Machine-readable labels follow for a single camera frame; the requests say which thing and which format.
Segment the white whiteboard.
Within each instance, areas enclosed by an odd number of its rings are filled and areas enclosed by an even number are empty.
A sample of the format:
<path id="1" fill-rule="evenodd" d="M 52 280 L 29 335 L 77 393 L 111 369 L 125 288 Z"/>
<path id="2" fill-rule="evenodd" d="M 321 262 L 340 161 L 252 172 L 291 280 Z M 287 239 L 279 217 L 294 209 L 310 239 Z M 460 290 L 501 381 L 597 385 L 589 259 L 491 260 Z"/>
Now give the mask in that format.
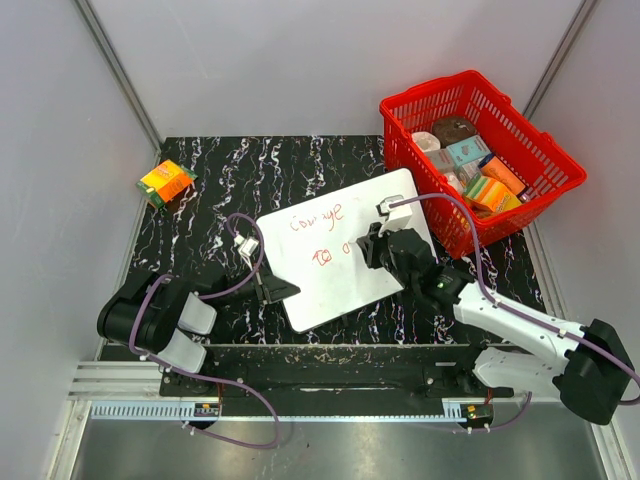
<path id="1" fill-rule="evenodd" d="M 417 195 L 411 172 L 398 169 L 284 208 L 257 220 L 274 275 L 300 287 L 283 301 L 292 330 L 304 333 L 393 295 L 401 285 L 385 269 L 365 265 L 346 242 L 381 222 L 385 198 Z"/>

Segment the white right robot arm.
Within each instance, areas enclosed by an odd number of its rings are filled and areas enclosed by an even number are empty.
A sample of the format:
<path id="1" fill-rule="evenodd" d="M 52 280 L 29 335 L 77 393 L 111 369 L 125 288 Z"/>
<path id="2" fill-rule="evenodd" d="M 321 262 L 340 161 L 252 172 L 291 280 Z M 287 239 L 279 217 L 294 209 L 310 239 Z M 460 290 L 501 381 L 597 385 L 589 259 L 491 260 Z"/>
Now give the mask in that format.
<path id="1" fill-rule="evenodd" d="M 516 346 L 511 352 L 481 347 L 459 366 L 454 380 L 463 394 L 510 388 L 556 396 L 569 411 L 597 425 L 609 424 L 624 405 L 623 395 L 637 375 L 612 325 L 562 320 L 492 294 L 470 274 L 437 263 L 413 229 L 385 231 L 373 223 L 356 243 L 368 268 L 386 270 L 431 313 L 450 314 Z"/>

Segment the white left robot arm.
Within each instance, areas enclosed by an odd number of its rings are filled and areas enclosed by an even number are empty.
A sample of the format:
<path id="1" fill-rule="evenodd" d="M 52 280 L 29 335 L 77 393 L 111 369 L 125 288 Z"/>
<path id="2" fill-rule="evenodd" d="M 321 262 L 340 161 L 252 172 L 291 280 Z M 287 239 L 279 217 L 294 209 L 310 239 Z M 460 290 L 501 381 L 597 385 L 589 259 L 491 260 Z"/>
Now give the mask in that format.
<path id="1" fill-rule="evenodd" d="M 301 292 L 266 267 L 243 286 L 240 282 L 220 265 L 208 275 L 186 278 L 136 268 L 100 311 L 97 332 L 137 355 L 183 370 L 182 384 L 195 395 L 206 395 L 217 373 L 205 364 L 205 347 L 191 336 L 211 334 L 225 306 L 247 299 L 270 305 Z"/>

